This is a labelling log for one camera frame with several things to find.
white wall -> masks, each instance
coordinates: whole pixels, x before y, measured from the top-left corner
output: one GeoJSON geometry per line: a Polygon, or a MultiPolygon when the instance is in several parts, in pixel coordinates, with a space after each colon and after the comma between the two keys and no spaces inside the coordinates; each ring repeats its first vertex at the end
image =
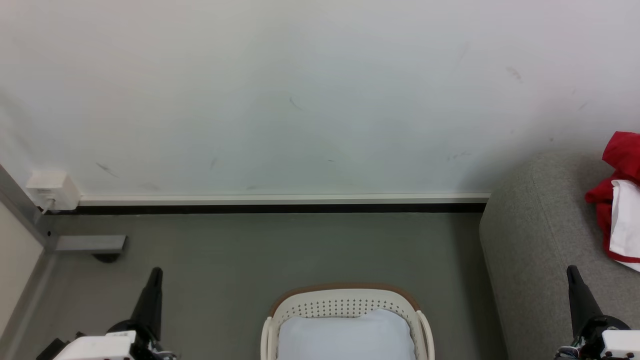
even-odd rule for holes
{"type": "Polygon", "coordinates": [[[487,192],[640,131],[619,0],[4,0],[0,163],[86,195],[487,192]]]}
{"type": "Polygon", "coordinates": [[[42,253],[42,246],[0,203],[0,337],[42,253]]]}

plastic basket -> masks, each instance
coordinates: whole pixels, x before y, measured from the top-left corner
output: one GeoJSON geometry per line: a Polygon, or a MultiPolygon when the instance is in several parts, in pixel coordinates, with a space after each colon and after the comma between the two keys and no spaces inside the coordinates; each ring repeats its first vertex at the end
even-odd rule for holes
{"type": "Polygon", "coordinates": [[[431,327],[418,303],[407,292],[386,284],[327,284],[286,293],[271,308],[262,327],[260,359],[277,359],[280,326],[294,316],[356,318],[375,309],[402,316],[409,325],[416,360],[434,360],[431,327]]]}

pillow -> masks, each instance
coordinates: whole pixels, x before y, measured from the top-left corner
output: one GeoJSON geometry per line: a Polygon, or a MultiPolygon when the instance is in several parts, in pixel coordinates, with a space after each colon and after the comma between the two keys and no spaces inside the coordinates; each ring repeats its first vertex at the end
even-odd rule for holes
{"type": "Polygon", "coordinates": [[[358,318],[294,317],[280,326],[278,360],[415,360],[406,321],[377,309],[358,318]]]}
{"type": "MultiPolygon", "coordinates": [[[[613,180],[609,250],[640,258],[640,189],[628,180],[613,180]]],[[[640,271],[640,263],[619,263],[640,271]]]]}

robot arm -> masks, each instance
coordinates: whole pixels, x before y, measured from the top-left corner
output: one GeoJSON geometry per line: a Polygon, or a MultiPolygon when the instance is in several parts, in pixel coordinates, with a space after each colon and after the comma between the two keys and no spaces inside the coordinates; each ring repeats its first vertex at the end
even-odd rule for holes
{"type": "Polygon", "coordinates": [[[55,339],[36,360],[177,360],[160,346],[163,271],[154,268],[131,318],[112,326],[105,336],[55,339]]]}
{"type": "Polygon", "coordinates": [[[566,269],[573,343],[558,349],[556,359],[629,360],[640,357],[640,331],[603,315],[576,266],[566,269]]]}

brown basket rim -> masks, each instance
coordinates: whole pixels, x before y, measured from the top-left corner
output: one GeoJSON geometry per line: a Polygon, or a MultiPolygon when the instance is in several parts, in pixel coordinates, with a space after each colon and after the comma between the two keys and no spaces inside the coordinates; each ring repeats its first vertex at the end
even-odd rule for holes
{"type": "Polygon", "coordinates": [[[284,300],[292,297],[293,295],[310,293],[313,291],[341,289],[372,289],[392,291],[404,297],[404,299],[407,300],[409,304],[411,304],[413,310],[420,310],[420,306],[418,305],[418,302],[413,298],[413,296],[411,296],[411,294],[409,294],[404,289],[398,288],[397,286],[385,284],[382,282],[332,282],[329,284],[311,285],[287,291],[286,293],[282,294],[278,298],[278,300],[276,300],[276,302],[271,306],[271,310],[269,310],[269,316],[273,317],[280,304],[282,304],[284,300]]]}

